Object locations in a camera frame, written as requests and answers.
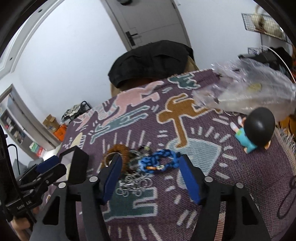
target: white wall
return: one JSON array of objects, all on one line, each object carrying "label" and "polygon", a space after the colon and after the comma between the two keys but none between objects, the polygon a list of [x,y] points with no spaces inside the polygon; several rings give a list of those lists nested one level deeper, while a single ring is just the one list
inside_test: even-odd
[{"label": "white wall", "polygon": [[100,0],[65,0],[34,33],[15,74],[41,112],[36,118],[60,120],[83,100],[96,106],[111,97],[108,72],[125,52]]},{"label": "white wall", "polygon": [[260,34],[245,30],[241,13],[254,13],[253,0],[175,0],[199,68],[235,59],[260,47]]}]

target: door handle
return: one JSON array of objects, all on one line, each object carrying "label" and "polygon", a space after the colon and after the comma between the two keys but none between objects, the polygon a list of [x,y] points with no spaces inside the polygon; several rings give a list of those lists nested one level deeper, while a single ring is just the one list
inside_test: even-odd
[{"label": "door handle", "polygon": [[135,41],[133,40],[133,36],[136,36],[138,34],[133,34],[131,35],[131,33],[129,31],[126,32],[126,36],[128,37],[129,42],[131,43],[131,46],[135,46]]}]

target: floor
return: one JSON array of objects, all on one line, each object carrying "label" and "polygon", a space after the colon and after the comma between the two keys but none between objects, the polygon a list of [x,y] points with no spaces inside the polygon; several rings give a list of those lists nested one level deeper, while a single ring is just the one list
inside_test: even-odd
[{"label": "floor", "polygon": [[61,148],[61,145],[59,145],[57,148],[55,148],[54,150],[51,150],[51,151],[47,151],[45,152],[45,154],[43,155],[43,160],[47,160],[48,158],[56,155],[59,151],[59,149]]}]

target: brown rope ring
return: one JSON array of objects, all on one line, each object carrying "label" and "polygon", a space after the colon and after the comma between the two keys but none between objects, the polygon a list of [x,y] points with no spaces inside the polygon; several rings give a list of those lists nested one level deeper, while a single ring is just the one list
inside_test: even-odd
[{"label": "brown rope ring", "polygon": [[130,161],[130,156],[129,156],[130,153],[129,153],[129,148],[123,144],[115,144],[113,147],[111,147],[108,150],[106,155],[104,155],[104,159],[102,161],[102,168],[106,167],[110,164],[110,161],[112,160],[114,154],[116,154],[116,153],[119,153],[121,155],[121,158],[122,158],[121,172],[125,173],[128,170],[128,163]]}]

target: black cable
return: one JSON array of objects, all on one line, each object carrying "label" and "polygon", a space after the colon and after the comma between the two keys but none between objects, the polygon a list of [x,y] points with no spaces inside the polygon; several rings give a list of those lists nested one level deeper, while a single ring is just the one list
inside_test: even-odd
[{"label": "black cable", "polygon": [[12,184],[20,198],[20,200],[22,201],[26,211],[27,211],[27,214],[29,215],[30,219],[32,220],[33,223],[36,223],[36,219],[34,218],[31,210],[29,209],[26,201],[24,200],[24,197],[20,191],[20,188],[18,187],[17,185],[17,181],[15,179],[15,175],[13,173],[13,169],[12,169],[12,166],[11,166],[11,161],[10,161],[10,157],[9,157],[9,152],[8,152],[8,148],[7,148],[7,143],[6,143],[6,139],[5,139],[5,135],[4,135],[4,132],[3,132],[3,129],[2,127],[0,126],[0,141],[2,143],[0,143],[0,150],[2,152],[2,154],[4,155],[4,158],[6,160],[6,164],[7,164],[7,168],[8,168],[8,171],[9,171],[9,174],[10,174],[10,177],[11,177],[11,181],[12,181]]},{"label": "black cable", "polygon": [[284,199],[282,200],[281,204],[279,205],[279,209],[277,211],[277,217],[279,220],[282,220],[285,216],[287,216],[288,212],[290,211],[295,199],[296,199],[296,194],[293,198],[293,201],[292,203],[290,204],[288,210],[283,214],[283,215],[280,215],[280,210],[284,204],[284,202],[286,201],[287,197],[290,195],[290,193],[292,192],[293,189],[296,189],[296,176],[293,176],[291,179],[290,179],[290,182],[289,182],[289,186],[290,186],[290,190],[288,192],[288,194],[284,197]]},{"label": "black cable", "polygon": [[[9,144],[9,145],[7,146],[7,148],[9,148],[9,147],[11,147],[11,146],[14,146],[14,147],[15,147],[15,151],[16,151],[16,153],[17,153],[17,146],[16,146],[15,144]],[[18,162],[18,154],[17,154],[17,169],[18,169],[18,171],[19,171],[19,175],[20,175],[20,166],[19,166],[19,162]]]}]

